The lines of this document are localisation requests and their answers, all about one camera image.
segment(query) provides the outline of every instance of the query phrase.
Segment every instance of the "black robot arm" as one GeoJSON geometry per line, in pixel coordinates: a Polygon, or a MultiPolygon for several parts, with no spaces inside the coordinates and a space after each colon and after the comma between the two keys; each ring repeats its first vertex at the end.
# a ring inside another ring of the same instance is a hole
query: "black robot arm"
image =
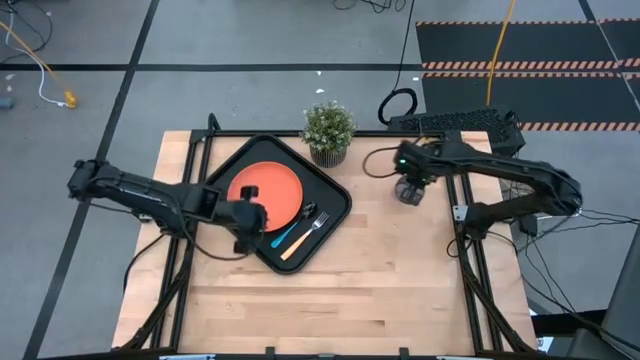
{"type": "Polygon", "coordinates": [[[572,215],[582,205],[580,184],[566,172],[545,162],[505,158],[475,150],[460,141],[417,145],[403,141],[395,158],[396,172],[403,174],[397,194],[401,201],[417,205],[424,187],[438,177],[479,173],[529,185],[533,193],[495,204],[476,202],[456,207],[456,221],[472,239],[483,239],[497,221],[538,212],[572,215]]]}
{"type": "Polygon", "coordinates": [[[217,190],[204,184],[166,184],[121,171],[106,161],[81,161],[67,187],[79,201],[107,198],[134,214],[150,216],[161,231],[185,237],[186,221],[194,220],[237,231],[234,251],[251,253],[261,238],[267,214],[262,205],[251,203],[258,188],[242,189],[241,201],[225,201],[217,190]]]}

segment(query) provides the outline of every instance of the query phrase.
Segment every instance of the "silver fork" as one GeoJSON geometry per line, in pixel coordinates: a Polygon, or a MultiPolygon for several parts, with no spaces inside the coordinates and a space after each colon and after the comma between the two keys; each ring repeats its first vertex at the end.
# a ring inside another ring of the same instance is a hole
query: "silver fork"
{"type": "Polygon", "coordinates": [[[316,218],[316,221],[313,222],[311,228],[307,230],[307,232],[302,236],[300,236],[300,238],[296,240],[296,242],[294,242],[293,245],[291,245],[284,253],[282,253],[282,255],[280,255],[280,258],[282,260],[287,260],[298,249],[298,247],[300,247],[300,244],[302,244],[302,242],[309,236],[309,234],[320,229],[320,227],[324,225],[328,218],[329,214],[323,211],[322,214],[320,214],[320,216],[316,218]]]}

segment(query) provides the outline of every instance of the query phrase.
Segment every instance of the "hazard tape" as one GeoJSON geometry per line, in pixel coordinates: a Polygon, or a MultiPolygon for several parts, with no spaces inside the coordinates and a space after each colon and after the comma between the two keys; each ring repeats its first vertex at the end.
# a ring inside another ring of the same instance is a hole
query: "hazard tape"
{"type": "Polygon", "coordinates": [[[618,61],[618,66],[624,66],[627,68],[630,67],[640,67],[640,58],[629,58],[618,61]]]}
{"type": "Polygon", "coordinates": [[[598,22],[600,24],[608,23],[608,22],[631,22],[631,21],[640,21],[638,18],[613,18],[613,19],[600,19],[598,22]]]}
{"type": "Polygon", "coordinates": [[[519,126],[522,131],[640,131],[640,123],[636,122],[534,122],[519,126]]]}
{"type": "MultiPolygon", "coordinates": [[[[432,61],[423,63],[427,70],[490,70],[491,61],[432,61]]],[[[640,66],[640,59],[627,59],[625,64],[640,66]]],[[[609,70],[617,69],[616,61],[496,61],[495,70],[609,70]]]]}
{"type": "MultiPolygon", "coordinates": [[[[612,72],[503,72],[498,71],[493,74],[497,78],[613,78],[622,77],[620,73],[612,72]]],[[[423,78],[448,78],[448,77],[469,77],[483,78],[489,77],[488,72],[472,71],[428,71],[422,74],[423,78]]]]}
{"type": "MultiPolygon", "coordinates": [[[[418,21],[416,26],[425,25],[500,25],[502,21],[418,21]]],[[[589,20],[568,20],[568,21],[510,21],[509,24],[516,25],[560,25],[560,24],[595,24],[589,20]]]]}

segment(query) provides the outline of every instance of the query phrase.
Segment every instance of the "potted plant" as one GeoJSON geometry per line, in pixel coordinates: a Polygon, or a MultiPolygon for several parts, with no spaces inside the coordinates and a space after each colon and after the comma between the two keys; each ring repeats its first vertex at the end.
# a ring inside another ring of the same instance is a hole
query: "potted plant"
{"type": "Polygon", "coordinates": [[[300,134],[309,144],[311,159],[317,165],[331,168],[342,163],[356,130],[353,114],[337,101],[314,105],[304,111],[307,126],[300,134]]]}

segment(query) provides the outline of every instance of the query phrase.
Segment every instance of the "yellow cable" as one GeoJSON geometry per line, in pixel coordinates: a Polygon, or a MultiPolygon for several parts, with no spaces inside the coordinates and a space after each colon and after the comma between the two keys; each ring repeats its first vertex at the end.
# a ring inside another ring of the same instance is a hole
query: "yellow cable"
{"type": "Polygon", "coordinates": [[[40,59],[38,57],[38,55],[36,55],[35,52],[33,52],[33,50],[31,50],[31,48],[29,47],[29,45],[27,45],[24,41],[22,41],[22,39],[20,39],[20,37],[18,35],[16,35],[16,33],[13,32],[13,30],[11,30],[7,24],[5,24],[4,22],[0,21],[0,26],[2,28],[4,28],[9,34],[11,34],[11,36],[13,36],[14,39],[16,39],[16,41],[31,55],[33,56],[34,59],[38,60],[40,62],[40,64],[42,64],[42,66],[47,69],[47,71],[49,72],[49,75],[51,75],[51,77],[53,78],[53,80],[55,80],[58,85],[64,90],[64,97],[67,100],[67,106],[69,106],[70,108],[75,108],[76,107],[76,98],[73,95],[73,92],[71,92],[71,90],[69,90],[68,86],[65,86],[64,82],[62,80],[60,80],[60,78],[58,77],[58,75],[56,75],[53,70],[51,70],[51,68],[49,67],[49,65],[47,65],[47,63],[45,63],[44,61],[42,61],[42,59],[40,59]]]}
{"type": "Polygon", "coordinates": [[[493,85],[493,73],[495,72],[496,60],[498,60],[498,53],[500,53],[502,40],[504,39],[504,34],[507,32],[507,26],[509,25],[509,20],[511,20],[511,15],[513,15],[513,8],[515,7],[515,5],[516,0],[511,0],[511,4],[509,5],[509,12],[507,13],[507,16],[504,18],[504,22],[502,23],[502,30],[500,31],[500,37],[498,38],[496,50],[493,52],[493,60],[491,60],[491,70],[489,71],[489,84],[487,84],[487,106],[491,104],[491,86],[493,85]]]}

